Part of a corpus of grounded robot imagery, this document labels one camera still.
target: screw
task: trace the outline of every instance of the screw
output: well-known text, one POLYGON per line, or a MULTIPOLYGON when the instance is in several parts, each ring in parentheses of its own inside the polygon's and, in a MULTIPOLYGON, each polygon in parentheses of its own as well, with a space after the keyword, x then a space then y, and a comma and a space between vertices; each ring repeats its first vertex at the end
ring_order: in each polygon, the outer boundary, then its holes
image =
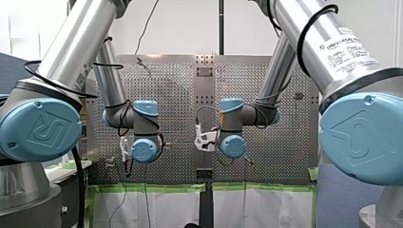
POLYGON ((66 206, 62 206, 62 216, 67 215, 68 208, 66 206))

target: black cable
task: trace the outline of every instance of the black cable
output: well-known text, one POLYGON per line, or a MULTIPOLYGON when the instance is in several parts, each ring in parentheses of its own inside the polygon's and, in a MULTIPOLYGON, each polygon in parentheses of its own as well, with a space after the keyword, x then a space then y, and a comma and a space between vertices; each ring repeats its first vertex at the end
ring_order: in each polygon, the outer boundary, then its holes
POLYGON ((299 66, 301 67, 302 71, 308 75, 309 77, 311 77, 309 75, 308 70, 306 69, 306 66, 303 62, 303 58, 302 58, 302 50, 303 50, 303 43, 305 41, 305 37, 306 34, 308 33, 309 29, 311 28, 311 26, 317 21, 317 19, 323 15, 324 13, 333 11, 335 13, 338 13, 338 6, 335 4, 330 4, 327 5, 325 7, 323 7, 321 10, 319 10, 318 12, 314 13, 314 15, 312 15, 312 17, 308 20, 308 23, 305 25, 305 27, 303 28, 301 34, 299 35, 298 38, 298 42, 297 42, 297 59, 298 59, 298 63, 299 66))
POLYGON ((124 133, 121 133, 122 127, 125 128, 124 121, 125 121, 127 112, 130 109, 130 107, 133 107, 133 104, 131 103, 130 100, 127 100, 126 102, 127 102, 127 106, 126 106, 125 110, 121 112, 121 115, 119 116, 119 125, 118 125, 118 136, 119 137, 123 137, 130 130, 129 128, 127 128, 124 133))
POLYGON ((152 8, 152 11, 150 12, 150 14, 149 14, 149 16, 148 16, 148 19, 147 19, 147 21, 145 22, 145 26, 144 26, 144 29, 143 29, 143 33, 142 33, 142 35, 141 35, 140 38, 139 38, 139 42, 138 42, 138 44, 137 44, 136 52, 134 52, 134 55, 137 55, 137 52, 138 52, 139 49, 140 49, 140 44, 142 43, 142 39, 143 39, 143 37, 144 37, 144 35, 145 35, 145 32, 147 31, 148 23, 150 22, 150 19, 151 19, 151 17, 152 17, 152 14, 154 13, 154 10, 155 10, 155 8, 157 7, 157 5, 158 5, 159 2, 160 2, 160 0, 155 1, 154 7, 152 8))
POLYGON ((104 43, 106 43, 107 41, 112 42, 113 38, 111 36, 108 36, 104 39, 104 43))
POLYGON ((6 99, 8 98, 9 96, 4 96, 4 97, 0 97, 0 106, 3 106, 3 104, 6 102, 6 99))
MULTIPOLYGON (((132 170, 133 170, 133 160, 131 160, 131 163, 130 163, 130 171, 129 171, 128 173, 127 173, 127 161, 125 161, 124 166, 125 166, 125 177, 128 179, 128 178, 131 177, 131 173, 132 173, 132 170)), ((111 228, 111 223, 112 223, 113 216, 114 216, 115 213, 119 210, 119 208, 121 208, 121 207, 124 205, 124 203, 125 203, 125 199, 126 199, 126 195, 127 195, 127 183, 123 182, 123 185, 125 186, 124 199, 122 200, 121 204, 119 204, 119 205, 115 208, 115 210, 113 211, 112 215, 110 216, 110 218, 109 218, 109 228, 111 228)))
POLYGON ((196 111, 196 124, 199 124, 199 112, 202 110, 202 109, 204 109, 204 108, 208 108, 208 109, 211 109, 211 110, 215 110, 215 111, 217 111, 217 112, 220 112, 217 108, 215 108, 215 107, 212 107, 212 106, 209 106, 209 105, 202 105, 202 106, 200 106, 199 108, 198 108, 198 110, 196 111))
POLYGON ((151 228, 151 217, 150 217, 150 209, 148 206, 148 194, 147 194, 147 166, 144 167, 144 193, 145 193, 145 203, 147 207, 147 217, 148 217, 148 228, 151 228))
POLYGON ((84 228, 84 212, 86 210, 86 182, 84 180, 83 166, 81 165, 80 154, 78 153, 77 147, 74 146, 71 149, 71 152, 74 157, 78 175, 79 208, 78 208, 77 228, 84 228))
POLYGON ((121 208, 122 205, 125 203, 125 198, 126 198, 126 195, 127 195, 127 184, 124 183, 124 182, 123 182, 123 184, 124 184, 124 186, 125 186, 124 199, 122 200, 121 204, 119 204, 119 206, 117 206, 116 209, 113 211, 112 216, 110 216, 110 218, 109 218, 109 228, 111 228, 111 223, 112 223, 112 218, 113 218, 113 216, 114 216, 115 213, 119 210, 119 208, 121 208))
POLYGON ((140 113, 139 111, 137 111, 136 109, 134 109, 134 111, 141 117, 143 117, 144 119, 146 119, 147 121, 149 121, 150 123, 152 123, 153 125, 155 125, 157 127, 157 129, 160 129, 160 125, 157 124, 155 121, 149 119, 148 117, 146 117, 143 113, 140 113))
POLYGON ((267 3, 267 15, 269 16, 269 20, 272 23, 273 29, 276 32, 276 35, 279 37, 278 35, 278 30, 282 31, 281 27, 275 22, 274 16, 272 14, 272 10, 270 8, 270 0, 266 1, 267 3))
POLYGON ((264 120, 266 121, 266 125, 264 125, 264 126, 255 125, 255 127, 256 127, 257 129, 262 130, 262 129, 266 129, 266 128, 269 126, 269 124, 270 124, 270 123, 269 123, 269 118, 267 118, 266 114, 265 114, 259 107, 257 107, 257 106, 254 105, 254 104, 244 104, 244 105, 248 105, 248 106, 251 106, 251 107, 255 108, 255 110, 257 110, 257 112, 259 112, 260 115, 262 115, 262 116, 264 117, 264 120))
POLYGON ((84 98, 98 98, 98 97, 95 96, 95 95, 86 94, 86 93, 83 93, 83 92, 79 92, 79 91, 76 91, 76 90, 69 89, 69 88, 64 87, 64 86, 62 86, 62 85, 55 84, 55 83, 53 83, 50 79, 48 79, 48 78, 46 78, 46 77, 44 77, 44 76, 42 76, 42 75, 36 73, 34 70, 32 70, 32 69, 29 67, 29 66, 31 66, 31 65, 39 65, 39 64, 41 64, 41 63, 42 63, 41 60, 26 61, 26 62, 24 63, 24 69, 25 69, 29 74, 31 74, 32 76, 35 76, 35 77, 39 78, 40 80, 44 81, 46 84, 48 84, 48 85, 50 85, 50 86, 57 87, 57 88, 60 88, 60 89, 62 89, 62 90, 64 90, 64 91, 77 94, 77 95, 82 96, 82 97, 84 97, 84 98))
POLYGON ((93 63, 93 65, 98 67, 116 67, 116 69, 123 69, 125 68, 123 65, 116 65, 116 64, 100 64, 100 63, 93 63))

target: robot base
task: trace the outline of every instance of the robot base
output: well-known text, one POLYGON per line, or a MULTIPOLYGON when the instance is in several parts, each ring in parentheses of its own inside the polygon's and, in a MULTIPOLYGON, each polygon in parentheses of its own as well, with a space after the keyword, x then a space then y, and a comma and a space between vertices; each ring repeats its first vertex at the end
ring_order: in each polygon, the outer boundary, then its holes
POLYGON ((403 187, 387 186, 376 205, 359 211, 359 228, 403 227, 403 187))
POLYGON ((41 199, 0 211, 0 224, 8 228, 62 227, 62 189, 53 185, 41 199))

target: pegboard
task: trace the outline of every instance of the pegboard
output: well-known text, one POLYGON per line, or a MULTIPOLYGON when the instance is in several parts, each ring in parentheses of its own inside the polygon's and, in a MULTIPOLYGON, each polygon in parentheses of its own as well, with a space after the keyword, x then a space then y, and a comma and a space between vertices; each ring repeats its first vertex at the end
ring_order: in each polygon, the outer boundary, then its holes
MULTIPOLYGON (((215 59, 216 107, 220 99, 228 97, 252 103, 259 94, 267 67, 264 57, 218 56, 215 59)), ((252 164, 215 154, 214 181, 309 182, 308 167, 317 163, 317 141, 312 139, 317 137, 317 90, 298 66, 283 93, 279 112, 279 122, 267 129, 243 128, 247 148, 244 156, 252 164), (296 92, 303 94, 302 100, 295 99, 296 92)))
MULTIPOLYGON (((158 101, 161 132, 172 147, 147 166, 146 176, 145 166, 135 163, 130 181, 146 178, 155 183, 194 183, 196 168, 212 167, 213 181, 309 182, 307 168, 315 166, 317 160, 317 91, 299 68, 284 93, 279 123, 266 130, 244 127, 246 157, 254 163, 246 165, 243 160, 231 162, 220 153, 212 156, 197 151, 193 144, 195 109, 201 102, 218 107, 224 97, 242 97, 246 103, 252 102, 259 93, 270 57, 210 56, 208 64, 207 59, 203 62, 202 57, 193 55, 140 58, 146 67, 138 65, 135 56, 118 58, 125 66, 120 72, 126 96, 132 101, 158 101), (201 77, 200 67, 211 67, 213 75, 201 77), (304 98, 296 101, 295 92, 302 92, 304 98)), ((94 79, 88 80, 86 89, 101 95, 94 79)), ((88 102, 87 109, 88 157, 94 161, 91 183, 124 181, 120 139, 116 129, 102 122, 102 100, 88 102)), ((201 112, 201 116, 203 131, 218 123, 218 114, 201 112)))
MULTIPOLYGON (((194 56, 149 57, 141 56, 144 66, 134 56, 121 56, 125 66, 120 70, 127 99, 154 100, 159 103, 160 132, 171 148, 165 149, 157 161, 146 167, 134 162, 129 181, 156 183, 194 183, 196 180, 194 148, 194 56)), ((87 84, 101 96, 96 82, 87 84)), ((105 126, 101 98, 88 103, 88 154, 94 161, 90 181, 94 184, 126 181, 117 130, 105 126)))

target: black hose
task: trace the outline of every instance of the black hose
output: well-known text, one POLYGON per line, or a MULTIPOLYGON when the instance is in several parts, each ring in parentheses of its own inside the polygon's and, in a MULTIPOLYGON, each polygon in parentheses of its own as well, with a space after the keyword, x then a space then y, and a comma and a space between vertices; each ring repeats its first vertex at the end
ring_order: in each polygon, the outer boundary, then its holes
POLYGON ((84 180, 84 171, 83 166, 81 165, 80 155, 77 151, 77 147, 74 146, 71 149, 71 152, 74 157, 74 161, 77 167, 77 175, 78 175, 78 221, 77 228, 84 228, 84 212, 86 210, 86 184, 84 180))

